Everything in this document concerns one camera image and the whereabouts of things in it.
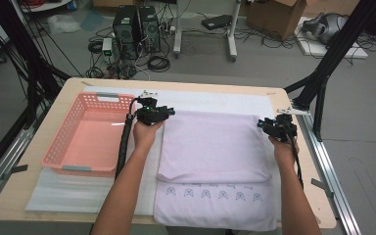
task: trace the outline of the lavender towel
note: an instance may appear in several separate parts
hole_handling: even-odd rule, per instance
[[[273,230],[277,216],[258,120],[183,111],[168,119],[155,220],[169,226]]]

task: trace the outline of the person's hand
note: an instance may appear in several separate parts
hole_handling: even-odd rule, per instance
[[[280,142],[276,138],[269,136],[268,139],[274,146],[274,159],[279,165],[279,168],[294,168],[295,158],[292,152],[292,146],[288,143]],[[298,143],[295,141],[295,147],[299,152]]]
[[[149,152],[155,142],[157,130],[164,124],[163,121],[153,125],[146,125],[137,121],[133,126],[133,136],[135,139],[135,150]]]

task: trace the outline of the computer tower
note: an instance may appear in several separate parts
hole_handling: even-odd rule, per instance
[[[141,41],[137,8],[133,5],[121,5],[117,8],[113,21],[119,57],[121,59],[136,60],[137,46]]]
[[[159,21],[153,6],[139,8],[140,23],[142,27],[142,40],[146,52],[160,52],[161,41]]]

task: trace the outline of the forearm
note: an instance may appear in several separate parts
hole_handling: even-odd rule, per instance
[[[106,197],[92,234],[128,234],[148,151],[136,149]]]
[[[304,190],[292,167],[280,168],[283,234],[321,234]]]

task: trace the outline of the metal rail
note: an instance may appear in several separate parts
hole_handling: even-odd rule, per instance
[[[41,117],[43,115],[43,109],[39,107],[37,109],[37,116]],[[19,159],[23,155],[41,121],[42,119],[38,118],[29,128],[22,129],[1,158],[0,186],[7,180],[8,176],[11,175],[13,167],[18,163]]]
[[[316,138],[313,129],[313,119],[312,116],[301,116],[307,130],[311,146],[316,155],[317,163],[322,171],[322,176],[325,179],[326,186],[328,190],[332,192],[332,200],[336,207],[336,211],[342,221],[344,229],[348,235],[360,235],[361,232],[356,223],[355,217],[353,216],[353,211],[345,197],[343,188],[338,179],[335,169],[329,159],[329,155],[326,152],[323,142],[319,142]]]

